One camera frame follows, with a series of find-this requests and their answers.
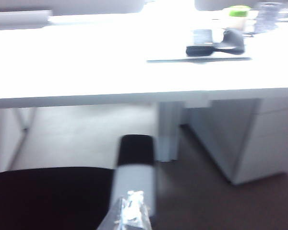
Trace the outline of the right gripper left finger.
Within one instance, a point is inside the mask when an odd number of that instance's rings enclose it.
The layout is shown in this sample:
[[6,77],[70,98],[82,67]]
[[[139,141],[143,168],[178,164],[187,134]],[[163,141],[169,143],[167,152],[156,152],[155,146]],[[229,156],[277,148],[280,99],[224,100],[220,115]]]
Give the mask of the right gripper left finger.
[[97,230],[130,230],[128,224],[132,211],[132,191],[127,192],[126,197],[120,197],[97,227]]

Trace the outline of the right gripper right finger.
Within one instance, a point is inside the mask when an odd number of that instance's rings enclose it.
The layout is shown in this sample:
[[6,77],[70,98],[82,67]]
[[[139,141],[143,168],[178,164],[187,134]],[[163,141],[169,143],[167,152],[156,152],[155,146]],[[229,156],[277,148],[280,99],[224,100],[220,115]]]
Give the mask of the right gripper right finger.
[[132,226],[142,230],[152,229],[143,191],[134,191],[132,194]]

